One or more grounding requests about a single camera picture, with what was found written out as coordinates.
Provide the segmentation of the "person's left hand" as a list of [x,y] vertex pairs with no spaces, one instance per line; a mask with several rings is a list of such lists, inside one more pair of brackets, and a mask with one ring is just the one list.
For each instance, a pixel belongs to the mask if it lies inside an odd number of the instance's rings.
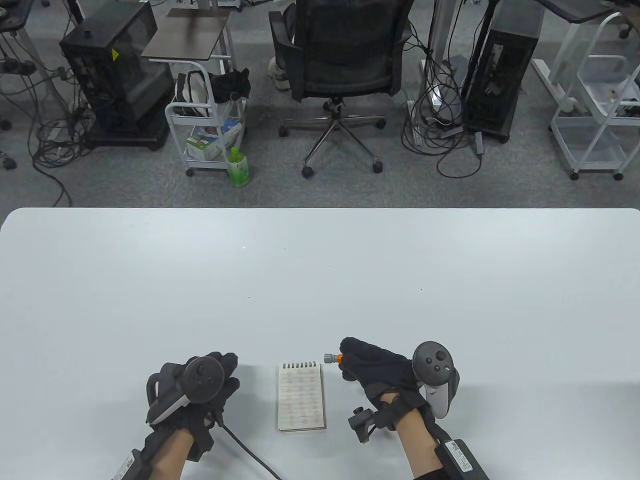
[[237,366],[235,353],[211,352],[185,364],[167,362],[148,378],[146,423],[152,432],[142,449],[144,462],[150,463],[180,430],[187,430],[193,438],[187,461],[198,462],[212,449],[210,430],[222,422],[226,402],[240,386],[238,378],[233,377]]

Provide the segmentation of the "person's right hand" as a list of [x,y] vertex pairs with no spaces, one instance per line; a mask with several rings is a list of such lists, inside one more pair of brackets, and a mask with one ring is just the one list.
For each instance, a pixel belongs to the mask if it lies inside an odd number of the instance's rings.
[[426,400],[406,356],[354,337],[343,338],[339,351],[342,378],[359,383],[377,411],[375,425],[395,431],[411,413],[422,419]]

